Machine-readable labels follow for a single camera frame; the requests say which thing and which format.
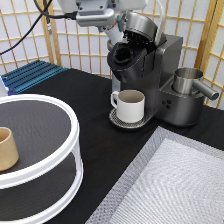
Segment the mug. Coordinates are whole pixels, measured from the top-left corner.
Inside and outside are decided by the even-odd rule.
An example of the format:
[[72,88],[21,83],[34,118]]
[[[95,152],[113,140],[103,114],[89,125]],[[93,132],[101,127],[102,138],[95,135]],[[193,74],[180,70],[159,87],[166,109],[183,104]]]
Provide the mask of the mug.
[[19,159],[12,131],[0,127],[0,171],[11,168]]
[[111,94],[111,104],[116,108],[117,118],[125,123],[136,123],[144,117],[145,96],[139,91],[115,91]]

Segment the white robot casing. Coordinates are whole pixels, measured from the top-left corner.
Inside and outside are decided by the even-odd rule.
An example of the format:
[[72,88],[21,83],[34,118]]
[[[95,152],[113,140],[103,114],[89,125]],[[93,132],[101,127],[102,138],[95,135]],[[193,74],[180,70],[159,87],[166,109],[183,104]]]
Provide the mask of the white robot casing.
[[[58,3],[64,13],[72,13],[78,11],[76,0],[58,0]],[[119,5],[117,5],[117,7],[113,9],[115,11],[138,10],[138,9],[144,9],[147,6],[147,4],[148,0],[119,0]]]

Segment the black table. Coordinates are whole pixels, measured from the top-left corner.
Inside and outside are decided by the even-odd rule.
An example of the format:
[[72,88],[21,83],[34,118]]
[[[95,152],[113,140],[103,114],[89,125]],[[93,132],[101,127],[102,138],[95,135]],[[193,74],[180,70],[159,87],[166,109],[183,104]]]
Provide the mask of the black table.
[[176,128],[153,120],[137,132],[124,132],[109,121],[111,80],[70,69],[26,90],[56,97],[75,111],[81,128],[84,179],[74,200],[48,223],[85,223],[158,126],[224,149],[224,111],[204,106],[201,121]]

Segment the stainless steel pitcher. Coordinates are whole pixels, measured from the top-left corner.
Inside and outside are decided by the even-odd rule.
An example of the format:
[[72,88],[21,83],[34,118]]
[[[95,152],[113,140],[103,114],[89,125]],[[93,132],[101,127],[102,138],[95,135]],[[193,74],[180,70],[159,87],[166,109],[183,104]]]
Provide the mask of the stainless steel pitcher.
[[200,91],[210,100],[216,100],[219,93],[202,83],[203,72],[196,68],[179,68],[174,74],[173,89],[181,94],[193,95]]

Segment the black cable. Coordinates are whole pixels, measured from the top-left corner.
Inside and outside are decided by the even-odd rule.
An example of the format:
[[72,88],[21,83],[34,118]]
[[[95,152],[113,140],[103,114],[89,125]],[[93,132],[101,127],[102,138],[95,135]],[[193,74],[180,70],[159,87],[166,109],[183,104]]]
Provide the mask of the black cable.
[[51,19],[67,19],[67,16],[65,16],[65,15],[53,16],[53,15],[50,15],[50,14],[44,12],[44,11],[40,8],[40,6],[39,6],[37,0],[33,0],[33,1],[34,1],[35,5],[36,5],[37,9],[40,11],[40,13],[41,13],[42,15],[44,15],[44,16],[46,16],[46,17],[48,17],[48,18],[51,18]]
[[[46,11],[47,9],[48,9],[48,7],[50,6],[50,4],[51,4],[51,2],[52,2],[52,0],[50,0],[49,2],[48,2],[48,4],[47,4],[47,6],[44,8],[44,11]],[[36,24],[39,22],[39,20],[41,19],[41,17],[42,17],[43,15],[42,14],[40,14],[39,15],[39,17],[37,18],[37,20],[34,22],[34,24],[31,26],[31,28],[29,29],[29,31],[14,45],[14,46],[12,46],[11,48],[9,48],[8,50],[6,50],[6,51],[3,51],[3,52],[1,52],[0,53],[0,55],[3,55],[3,54],[5,54],[5,53],[7,53],[7,52],[9,52],[9,51],[11,51],[11,50],[13,50],[15,47],[17,47],[29,34],[30,34],[30,32],[33,30],[33,28],[36,26]]]

